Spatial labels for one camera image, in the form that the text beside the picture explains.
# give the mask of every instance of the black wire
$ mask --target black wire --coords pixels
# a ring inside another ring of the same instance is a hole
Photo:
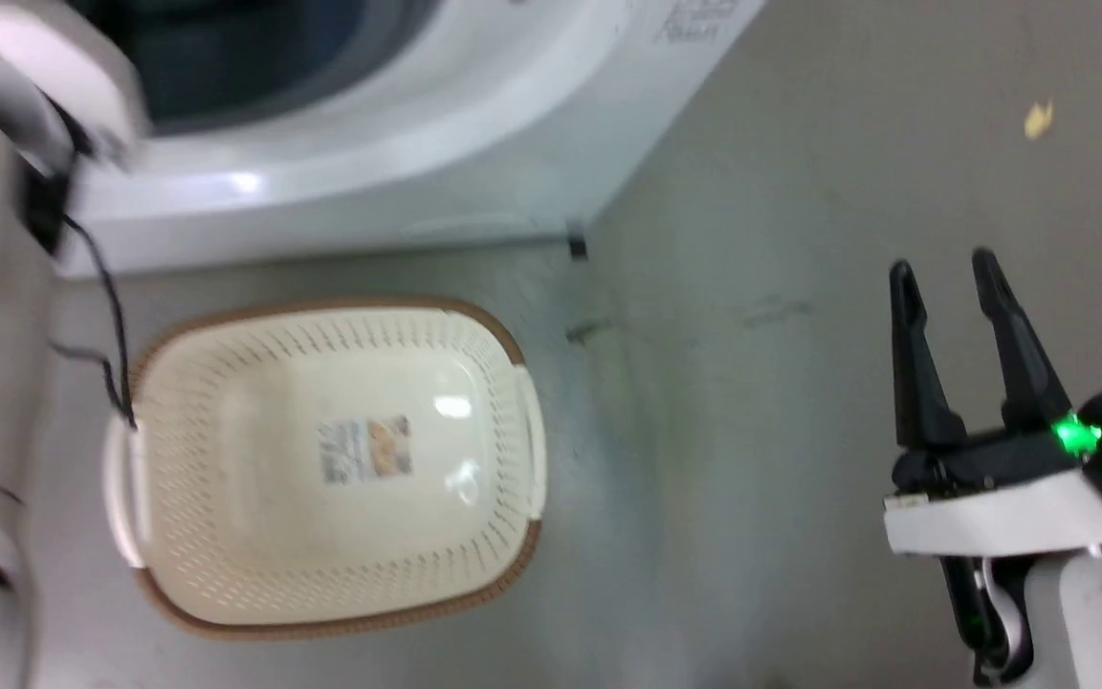
[[[91,362],[100,365],[100,373],[105,375],[105,391],[109,392],[109,402],[112,402],[112,408],[118,410],[119,413],[122,416],[127,415],[126,409],[121,405],[121,397],[118,396],[118,389],[115,388],[112,383],[112,365],[109,363],[109,357],[106,357],[105,354],[96,349],[69,347],[69,345],[62,344],[62,342],[54,342],[53,340],[48,341],[48,345],[67,359]]]
[[[972,563],[975,567],[975,571],[982,571],[980,559],[972,559]],[[981,616],[981,627],[984,632],[984,643],[975,652],[975,657],[980,659],[981,664],[988,671],[984,671],[983,676],[990,681],[990,686],[1001,686],[1002,675],[1006,670],[1007,659],[1011,657],[1011,640],[1006,637],[1004,627],[1001,620],[997,621],[997,627],[994,627],[993,614],[990,611],[991,601],[988,600],[988,591],[996,584],[994,581],[985,579],[983,590],[976,593],[975,598],[975,610]],[[1004,656],[1006,661],[1001,664],[996,663],[997,656]]]
[[[130,428],[139,428],[139,424],[134,421],[134,399],[130,396],[130,367],[128,367],[128,354],[127,354],[127,322],[126,317],[121,314],[121,298],[118,297],[118,287],[114,282],[112,274],[109,272],[108,267],[105,267],[105,257],[100,254],[100,248],[97,246],[96,240],[91,239],[88,230],[84,229],[79,223],[71,219],[69,215],[66,217],[66,224],[71,229],[75,230],[76,235],[79,235],[80,239],[84,239],[84,244],[87,245],[88,254],[91,254],[91,262],[96,266],[97,274],[100,276],[100,284],[105,287],[105,295],[109,298],[109,310],[112,313],[112,331],[114,335],[118,340],[118,376],[119,376],[119,387],[114,388],[112,383],[112,366],[109,363],[109,358],[97,352],[96,349],[88,349],[84,347],[69,347],[65,344],[57,344],[57,342],[50,342],[50,345],[55,352],[64,357],[83,360],[83,362],[95,362],[100,365],[100,370],[105,373],[105,387],[109,391],[109,402],[117,409],[121,416],[127,418],[127,423]]]

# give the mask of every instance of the label sticker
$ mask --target label sticker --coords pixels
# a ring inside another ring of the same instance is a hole
[[[325,484],[352,485],[411,474],[410,422],[406,417],[322,423],[317,440]]]
[[[668,43],[713,43],[743,0],[678,0],[657,30]]]

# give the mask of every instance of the basket handle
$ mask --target basket handle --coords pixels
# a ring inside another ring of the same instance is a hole
[[[539,392],[533,387],[529,369],[516,366],[517,385],[526,407],[526,428],[530,432],[530,459],[533,460],[533,485],[530,485],[530,518],[542,518],[542,507],[548,500],[548,432],[542,423]]]
[[[109,419],[109,428],[105,432],[105,513],[109,515],[114,545],[118,546],[118,552],[128,566],[134,569],[143,569],[144,566],[139,540],[134,537],[134,519],[130,514],[133,500],[127,495],[127,463],[134,457],[139,440],[140,432],[130,431],[125,418],[114,415]]]

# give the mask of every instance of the white washing machine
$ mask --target white washing machine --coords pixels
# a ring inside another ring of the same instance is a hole
[[[761,4],[69,1],[134,61],[155,122],[75,209],[127,272],[562,236]]]

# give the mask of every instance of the cream basket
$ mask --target cream basket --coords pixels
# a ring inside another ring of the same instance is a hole
[[[187,323],[110,422],[105,505],[192,632],[392,627],[487,602],[533,557],[547,438],[521,352],[460,301],[353,300]]]

